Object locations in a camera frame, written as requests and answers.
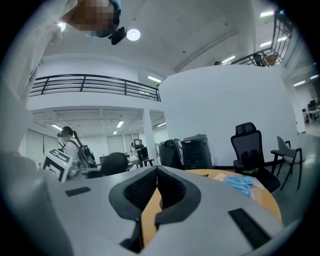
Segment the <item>ceiling light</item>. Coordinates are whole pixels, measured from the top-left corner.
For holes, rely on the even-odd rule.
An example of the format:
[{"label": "ceiling light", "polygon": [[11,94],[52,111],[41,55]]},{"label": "ceiling light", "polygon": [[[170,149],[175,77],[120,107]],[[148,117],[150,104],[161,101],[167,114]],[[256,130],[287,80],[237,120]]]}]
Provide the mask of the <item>ceiling light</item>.
[{"label": "ceiling light", "polygon": [[313,75],[313,76],[310,77],[310,79],[315,79],[315,78],[317,78],[318,76],[319,76],[318,74]]},{"label": "ceiling light", "polygon": [[278,42],[284,41],[284,40],[286,40],[286,39],[287,39],[287,37],[286,37],[286,36],[281,37],[281,38],[279,38],[279,39],[278,39]]},{"label": "ceiling light", "polygon": [[261,13],[260,13],[260,17],[272,16],[272,15],[274,15],[274,13],[275,13],[275,12],[274,12],[273,10],[261,12]]},{"label": "ceiling light", "polygon": [[272,43],[272,41],[264,42],[264,43],[260,44],[260,47],[271,45],[271,43]]},{"label": "ceiling light", "polygon": [[61,28],[61,32],[63,32],[66,29],[66,23],[64,22],[59,22],[57,25]]},{"label": "ceiling light", "polygon": [[297,82],[295,83],[293,86],[300,86],[303,85],[306,81],[301,81],[301,82]]},{"label": "ceiling light", "polygon": [[157,125],[156,127],[160,127],[160,126],[164,126],[166,124],[166,122],[162,123],[162,124],[159,124]]},{"label": "ceiling light", "polygon": [[232,57],[223,60],[223,61],[222,61],[222,64],[224,64],[224,63],[226,63],[226,62],[228,62],[228,61],[233,60],[235,57],[236,57],[236,56],[233,55]]},{"label": "ceiling light", "polygon": [[137,41],[140,38],[141,34],[140,31],[138,29],[130,29],[128,31],[128,33],[126,34],[126,37],[130,40],[130,41]]},{"label": "ceiling light", "polygon": [[144,92],[144,91],[139,91],[139,93],[141,93],[141,94],[145,94],[145,95],[149,95],[150,93],[149,92]]},{"label": "ceiling light", "polygon": [[150,79],[150,80],[152,80],[152,81],[154,81],[154,82],[157,82],[157,83],[161,83],[162,81],[161,80],[159,80],[159,79],[157,79],[157,78],[154,78],[154,77],[152,77],[152,76],[148,76],[148,79]]},{"label": "ceiling light", "polygon": [[55,125],[54,123],[51,124],[54,128],[57,128],[58,130],[62,131],[62,128],[60,128],[59,126]]},{"label": "ceiling light", "polygon": [[117,125],[116,127],[117,127],[117,128],[120,128],[123,123],[124,123],[124,121],[119,121],[119,123],[118,123],[118,125]]}]

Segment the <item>ceiling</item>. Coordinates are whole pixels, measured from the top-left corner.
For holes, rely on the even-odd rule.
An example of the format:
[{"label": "ceiling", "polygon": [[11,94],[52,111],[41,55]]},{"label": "ceiling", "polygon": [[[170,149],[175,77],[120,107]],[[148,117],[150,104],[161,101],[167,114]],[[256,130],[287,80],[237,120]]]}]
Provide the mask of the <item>ceiling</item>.
[{"label": "ceiling", "polygon": [[[114,131],[117,135],[144,132],[142,112],[126,108],[45,109],[32,115],[34,123],[50,132],[59,132],[51,124],[60,128],[69,126],[79,137],[112,136]],[[163,112],[151,111],[150,118],[154,130],[157,125],[165,123]],[[124,123],[117,128],[119,121]]]},{"label": "ceiling", "polygon": [[260,18],[261,12],[274,9],[266,1],[122,0],[121,5],[120,26],[139,29],[138,41],[125,38],[113,46],[107,37],[86,37],[67,26],[63,42],[48,45],[44,58],[70,54],[118,58],[167,77],[233,55],[239,59],[272,39],[273,17]]}]

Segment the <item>black camera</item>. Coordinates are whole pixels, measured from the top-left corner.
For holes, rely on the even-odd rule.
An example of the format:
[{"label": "black camera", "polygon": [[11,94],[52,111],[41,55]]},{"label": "black camera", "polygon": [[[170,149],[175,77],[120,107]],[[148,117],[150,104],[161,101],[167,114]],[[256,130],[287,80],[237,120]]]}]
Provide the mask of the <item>black camera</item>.
[{"label": "black camera", "polygon": [[116,29],[108,38],[111,40],[111,44],[115,46],[122,39],[127,36],[127,28],[125,26]]}]

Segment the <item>black metal railing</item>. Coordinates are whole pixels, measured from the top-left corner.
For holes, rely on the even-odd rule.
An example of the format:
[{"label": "black metal railing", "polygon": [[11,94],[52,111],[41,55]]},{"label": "black metal railing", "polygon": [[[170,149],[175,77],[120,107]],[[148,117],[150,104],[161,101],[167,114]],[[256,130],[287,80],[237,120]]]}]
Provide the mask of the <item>black metal railing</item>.
[{"label": "black metal railing", "polygon": [[277,53],[272,48],[267,48],[240,58],[231,64],[271,67],[278,63],[281,63],[281,60],[278,58]]},{"label": "black metal railing", "polygon": [[109,93],[161,101],[158,88],[126,79],[95,74],[60,74],[38,77],[35,79],[30,97],[64,92]]},{"label": "black metal railing", "polygon": [[281,63],[290,44],[293,29],[291,21],[281,11],[276,11],[270,47],[240,58],[231,64],[268,68]]}]

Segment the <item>floor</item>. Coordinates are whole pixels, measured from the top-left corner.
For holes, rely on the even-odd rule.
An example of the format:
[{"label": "floor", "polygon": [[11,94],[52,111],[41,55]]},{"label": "floor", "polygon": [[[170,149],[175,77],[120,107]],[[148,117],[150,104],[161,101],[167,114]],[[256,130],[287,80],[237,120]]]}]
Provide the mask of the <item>floor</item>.
[{"label": "floor", "polygon": [[[320,180],[320,136],[301,133],[298,136],[299,146],[306,160],[302,164],[302,177],[300,189],[297,190],[299,178],[299,165],[293,166],[293,174],[289,176],[283,190],[278,188],[272,193],[282,216],[282,223],[287,226],[292,221],[301,218],[312,198],[314,188]],[[283,164],[278,179],[284,182],[289,165]]]},{"label": "floor", "polygon": [[320,137],[320,122],[305,123],[305,133]]}]

